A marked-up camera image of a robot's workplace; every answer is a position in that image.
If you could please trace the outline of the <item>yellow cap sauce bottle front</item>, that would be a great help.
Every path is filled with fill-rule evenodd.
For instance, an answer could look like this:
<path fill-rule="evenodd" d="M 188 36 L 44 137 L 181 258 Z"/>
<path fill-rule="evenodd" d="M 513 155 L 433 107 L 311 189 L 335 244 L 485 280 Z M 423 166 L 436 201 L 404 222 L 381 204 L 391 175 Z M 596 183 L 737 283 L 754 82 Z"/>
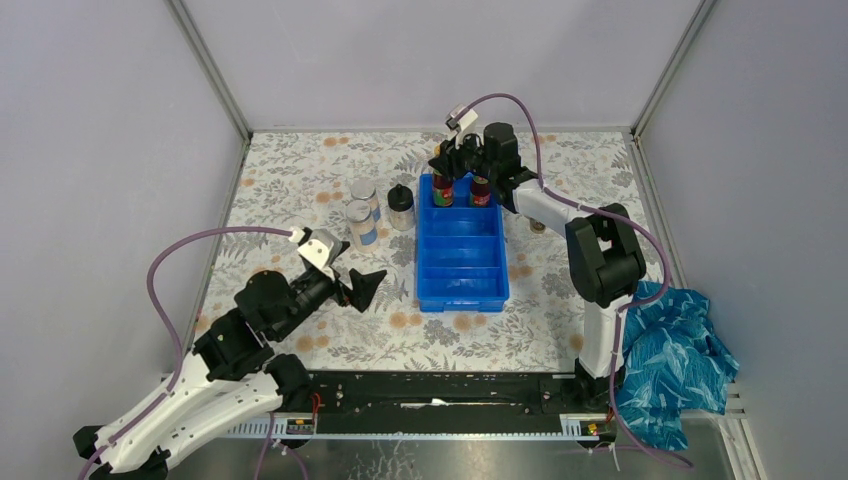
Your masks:
<path fill-rule="evenodd" d="M 436 207 L 450 207 L 454 203 L 454 181 L 438 170 L 432 172 L 432 200 Z"/>

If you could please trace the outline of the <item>sauce bottle red label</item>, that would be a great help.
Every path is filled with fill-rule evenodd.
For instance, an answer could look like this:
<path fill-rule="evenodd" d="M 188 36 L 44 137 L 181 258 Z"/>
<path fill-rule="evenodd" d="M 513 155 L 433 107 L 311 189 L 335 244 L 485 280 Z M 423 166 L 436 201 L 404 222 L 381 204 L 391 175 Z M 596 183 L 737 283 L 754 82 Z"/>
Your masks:
<path fill-rule="evenodd" d="M 469 205 L 471 207 L 485 208 L 489 205 L 491 190 L 489 180 L 474 175 L 469 183 Z"/>

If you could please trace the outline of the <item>clear jar black knob lid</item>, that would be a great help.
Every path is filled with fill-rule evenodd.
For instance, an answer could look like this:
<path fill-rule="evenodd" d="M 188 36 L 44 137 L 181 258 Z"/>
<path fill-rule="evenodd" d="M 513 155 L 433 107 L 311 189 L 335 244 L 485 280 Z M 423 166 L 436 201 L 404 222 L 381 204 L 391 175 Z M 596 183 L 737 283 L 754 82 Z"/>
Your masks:
<path fill-rule="evenodd" d="M 412 190 L 396 184 L 387 194 L 389 221 L 398 231 L 408 231 L 415 226 L 414 196 Z"/>

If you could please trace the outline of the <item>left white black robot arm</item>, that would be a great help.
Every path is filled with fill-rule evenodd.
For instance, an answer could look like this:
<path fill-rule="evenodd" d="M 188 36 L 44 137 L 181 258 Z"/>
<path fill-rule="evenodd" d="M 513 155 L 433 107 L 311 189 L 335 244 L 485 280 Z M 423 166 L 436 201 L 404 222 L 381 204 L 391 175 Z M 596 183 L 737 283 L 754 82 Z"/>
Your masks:
<path fill-rule="evenodd" d="M 386 276 L 355 269 L 343 278 L 334 261 L 350 244 L 320 232 L 298 243 L 303 272 L 293 280 L 263 270 L 234 297 L 235 308 L 194 341 L 178 368 L 117 420 L 73 436 L 87 464 L 83 479 L 164 479 L 197 448 L 262 413 L 315 405 L 313 382 L 283 341 L 326 302 L 365 312 Z"/>

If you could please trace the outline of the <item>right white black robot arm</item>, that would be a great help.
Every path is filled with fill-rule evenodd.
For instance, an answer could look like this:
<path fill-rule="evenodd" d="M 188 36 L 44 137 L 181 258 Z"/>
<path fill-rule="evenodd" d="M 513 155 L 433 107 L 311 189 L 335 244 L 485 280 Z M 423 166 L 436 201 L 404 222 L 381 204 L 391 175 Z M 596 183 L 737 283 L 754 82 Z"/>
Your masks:
<path fill-rule="evenodd" d="M 468 174 L 487 180 L 492 200 L 506 210 L 541 222 L 566 242 L 568 273 L 584 300 L 584 345 L 575 367 L 575 402 L 597 412 L 613 398 L 612 382 L 622 365 L 623 309 L 632 301 L 647 264 L 636 223 L 618 203 L 594 208 L 545 186 L 525 167 L 512 125 L 494 122 L 482 134 L 455 133 L 429 160 L 448 180 Z"/>

